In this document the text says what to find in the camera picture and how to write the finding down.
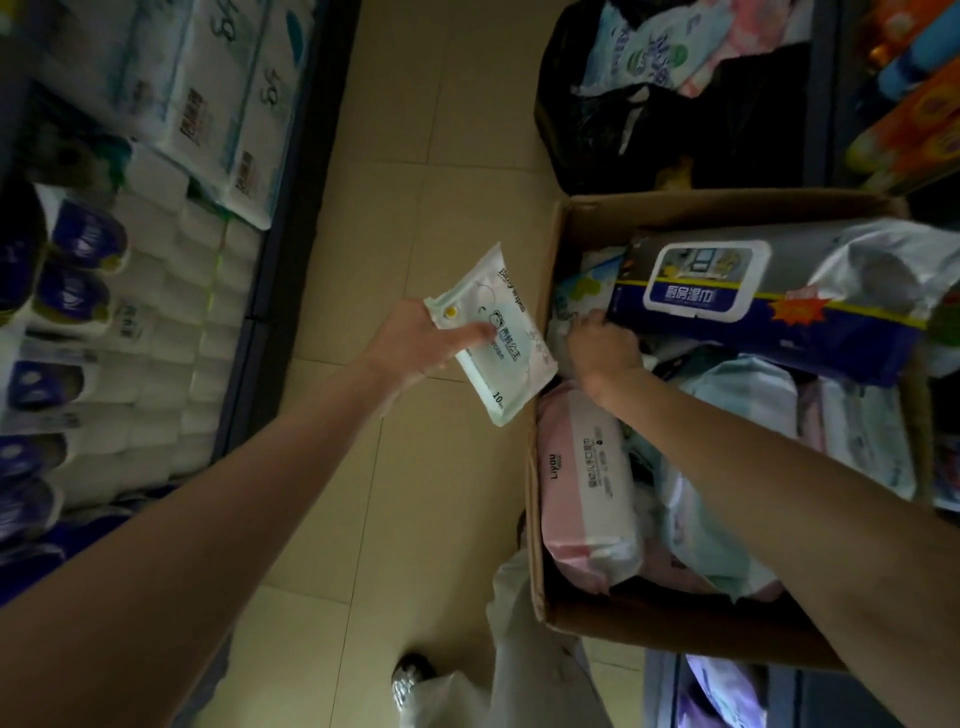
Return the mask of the person's left hand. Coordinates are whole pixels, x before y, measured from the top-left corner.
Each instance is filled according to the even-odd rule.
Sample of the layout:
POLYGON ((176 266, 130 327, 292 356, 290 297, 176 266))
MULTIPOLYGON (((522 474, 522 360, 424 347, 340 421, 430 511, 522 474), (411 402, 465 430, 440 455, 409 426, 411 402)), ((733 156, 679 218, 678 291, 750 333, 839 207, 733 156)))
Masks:
POLYGON ((449 353, 449 329, 436 325, 422 300, 404 298, 390 311, 357 368, 365 383, 387 398, 466 351, 449 353))

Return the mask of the person's right hand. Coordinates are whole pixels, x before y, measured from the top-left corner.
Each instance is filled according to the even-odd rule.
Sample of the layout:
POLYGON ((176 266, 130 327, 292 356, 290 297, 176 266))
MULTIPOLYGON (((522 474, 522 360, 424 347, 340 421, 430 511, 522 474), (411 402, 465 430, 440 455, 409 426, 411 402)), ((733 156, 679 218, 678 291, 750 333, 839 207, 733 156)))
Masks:
POLYGON ((611 324, 611 346, 604 352, 570 353, 575 379, 584 393, 600 404, 606 390, 622 376, 643 370, 640 341, 636 334, 611 324))

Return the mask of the small white wipes packet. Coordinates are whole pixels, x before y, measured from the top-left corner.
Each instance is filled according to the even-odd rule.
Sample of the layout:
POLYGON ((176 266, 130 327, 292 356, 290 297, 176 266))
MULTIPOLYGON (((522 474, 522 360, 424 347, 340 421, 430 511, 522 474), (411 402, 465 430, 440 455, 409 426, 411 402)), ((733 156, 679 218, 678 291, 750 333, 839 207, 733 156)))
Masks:
POLYGON ((500 243, 450 290, 424 300, 440 330, 488 323, 495 338, 457 353, 467 380, 494 425, 510 423, 558 374, 559 365, 511 280, 500 243))

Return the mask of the person's left forearm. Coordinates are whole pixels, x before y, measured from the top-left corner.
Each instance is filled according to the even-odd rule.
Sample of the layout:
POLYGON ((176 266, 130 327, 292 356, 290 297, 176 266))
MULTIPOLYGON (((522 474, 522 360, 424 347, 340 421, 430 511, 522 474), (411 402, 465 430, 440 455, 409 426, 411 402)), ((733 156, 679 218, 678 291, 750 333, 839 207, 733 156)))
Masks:
POLYGON ((0 728, 168 728, 366 423, 363 357, 0 608, 0 728))

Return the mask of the pink white wipes pack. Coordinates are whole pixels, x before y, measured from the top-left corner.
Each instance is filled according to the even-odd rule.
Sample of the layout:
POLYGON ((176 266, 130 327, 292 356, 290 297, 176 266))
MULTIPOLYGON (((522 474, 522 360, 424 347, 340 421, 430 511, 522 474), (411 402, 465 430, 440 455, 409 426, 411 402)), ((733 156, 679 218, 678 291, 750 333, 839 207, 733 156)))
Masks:
POLYGON ((560 573, 593 595, 636 577, 644 518, 619 420, 578 385, 537 406, 540 529, 560 573))

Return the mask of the pale teal wipes pack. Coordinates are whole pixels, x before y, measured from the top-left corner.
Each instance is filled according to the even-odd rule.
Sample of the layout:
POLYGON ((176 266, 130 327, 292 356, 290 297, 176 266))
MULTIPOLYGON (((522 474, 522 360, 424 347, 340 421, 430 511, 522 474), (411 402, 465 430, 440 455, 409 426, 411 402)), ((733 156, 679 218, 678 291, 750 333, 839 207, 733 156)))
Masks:
MULTIPOLYGON (((798 392, 790 373, 740 355, 695 375, 679 388, 696 399, 788 439, 798 439, 798 392)), ((656 491, 659 538, 671 556, 732 601, 772 602, 783 593, 774 572, 755 559, 703 503, 693 483, 660 458, 656 491)))

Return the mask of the large grey blue wipes pack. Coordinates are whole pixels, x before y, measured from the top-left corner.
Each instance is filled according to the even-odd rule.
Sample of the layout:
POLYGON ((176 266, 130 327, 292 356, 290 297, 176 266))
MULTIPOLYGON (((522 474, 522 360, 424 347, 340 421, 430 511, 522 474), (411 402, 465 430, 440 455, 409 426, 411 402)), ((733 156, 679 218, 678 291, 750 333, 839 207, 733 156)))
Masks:
POLYGON ((634 239, 607 317, 789 368, 892 386, 926 328, 921 273, 890 218, 663 232, 634 239))

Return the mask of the brown cardboard box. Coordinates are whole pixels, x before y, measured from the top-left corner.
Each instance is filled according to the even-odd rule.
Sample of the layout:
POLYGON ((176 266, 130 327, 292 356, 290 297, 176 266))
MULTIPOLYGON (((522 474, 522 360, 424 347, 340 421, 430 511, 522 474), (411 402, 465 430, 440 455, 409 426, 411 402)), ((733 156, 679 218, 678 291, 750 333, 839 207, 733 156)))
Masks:
MULTIPOLYGON (((580 254, 628 243, 635 230, 675 232, 851 217, 907 219, 908 203, 850 189, 769 188, 652 191, 574 196, 559 202, 541 278, 550 284, 580 254)), ((694 595, 634 577, 611 594, 576 588, 546 552, 542 537, 537 406, 525 415, 526 533, 534 613, 549 628, 665 653, 693 653, 800 670, 846 674, 846 664, 802 608, 783 595, 770 603, 694 595)))

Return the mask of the black plastic bag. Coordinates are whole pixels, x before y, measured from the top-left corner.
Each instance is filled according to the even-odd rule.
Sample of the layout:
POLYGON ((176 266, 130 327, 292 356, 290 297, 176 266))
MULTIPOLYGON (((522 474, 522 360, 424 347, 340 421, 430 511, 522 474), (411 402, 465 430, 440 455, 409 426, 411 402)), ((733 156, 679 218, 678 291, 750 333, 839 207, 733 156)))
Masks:
MULTIPOLYGON (((534 122, 564 193, 802 185, 810 39, 721 62, 692 99, 646 84, 580 97, 605 2, 563 10, 538 71, 534 122)), ((613 0, 627 2, 651 14, 692 0, 613 0)))

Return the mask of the dark shelf unit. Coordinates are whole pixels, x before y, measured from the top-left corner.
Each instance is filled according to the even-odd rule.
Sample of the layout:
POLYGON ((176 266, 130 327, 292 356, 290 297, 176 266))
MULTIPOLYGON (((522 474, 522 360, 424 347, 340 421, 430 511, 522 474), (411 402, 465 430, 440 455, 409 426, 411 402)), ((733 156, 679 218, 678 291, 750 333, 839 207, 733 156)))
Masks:
MULTIPOLYGON (((25 0, 11 35, 0 35, 0 186, 25 159, 29 126, 41 111, 63 105, 39 86, 40 50, 51 42, 57 1, 25 0)), ((314 37, 294 105, 278 216, 258 254, 238 352, 203 465, 244 444, 279 411, 358 13, 359 0, 318 0, 313 11, 314 37)))

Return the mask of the pile of colourful wipes packets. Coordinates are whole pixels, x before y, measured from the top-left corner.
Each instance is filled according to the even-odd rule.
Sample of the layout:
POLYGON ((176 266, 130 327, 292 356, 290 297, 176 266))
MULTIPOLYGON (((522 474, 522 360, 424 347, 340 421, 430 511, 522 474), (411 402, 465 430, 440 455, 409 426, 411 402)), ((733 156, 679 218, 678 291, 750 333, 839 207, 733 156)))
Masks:
POLYGON ((813 0, 692 0, 647 13, 606 0, 573 94, 654 86, 695 98, 727 60, 810 40, 813 0))

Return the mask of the stack of white paper rolls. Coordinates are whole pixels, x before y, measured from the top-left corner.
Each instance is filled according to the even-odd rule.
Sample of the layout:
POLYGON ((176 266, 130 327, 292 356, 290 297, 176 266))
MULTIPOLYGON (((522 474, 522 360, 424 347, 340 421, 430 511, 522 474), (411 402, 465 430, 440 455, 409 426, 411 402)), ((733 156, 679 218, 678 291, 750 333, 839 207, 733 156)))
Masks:
POLYGON ((87 140, 91 200, 123 226, 128 257, 75 451, 49 480, 66 507, 193 476, 210 464, 265 234, 219 210, 182 169, 114 135, 87 140))

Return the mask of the person's white trousers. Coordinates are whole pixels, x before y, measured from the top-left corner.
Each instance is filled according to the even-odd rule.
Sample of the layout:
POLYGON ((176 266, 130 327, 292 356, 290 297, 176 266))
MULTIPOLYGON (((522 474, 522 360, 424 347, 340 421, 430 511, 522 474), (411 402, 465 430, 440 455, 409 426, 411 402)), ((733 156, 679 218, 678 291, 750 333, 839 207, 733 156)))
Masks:
POLYGON ((486 619, 495 658, 490 687, 462 670, 419 688, 419 728, 614 728, 582 639, 541 623, 534 610, 529 550, 498 567, 486 619))

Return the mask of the purple white packet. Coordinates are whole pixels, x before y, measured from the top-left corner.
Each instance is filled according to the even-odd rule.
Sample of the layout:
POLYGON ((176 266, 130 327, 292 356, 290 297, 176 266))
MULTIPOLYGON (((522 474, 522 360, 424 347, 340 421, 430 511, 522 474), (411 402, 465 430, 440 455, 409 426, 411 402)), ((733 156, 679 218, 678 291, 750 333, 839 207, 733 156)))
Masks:
POLYGON ((684 660, 676 728, 767 728, 766 666, 692 654, 684 660))

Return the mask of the row of orange packages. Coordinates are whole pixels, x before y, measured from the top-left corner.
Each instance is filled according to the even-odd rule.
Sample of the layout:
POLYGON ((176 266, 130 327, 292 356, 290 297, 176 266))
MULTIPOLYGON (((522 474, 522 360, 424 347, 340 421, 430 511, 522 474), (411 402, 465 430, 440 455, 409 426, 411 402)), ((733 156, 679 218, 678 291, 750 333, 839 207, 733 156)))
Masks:
POLYGON ((870 0, 863 124, 846 168, 873 193, 905 194, 960 172, 960 0, 870 0))

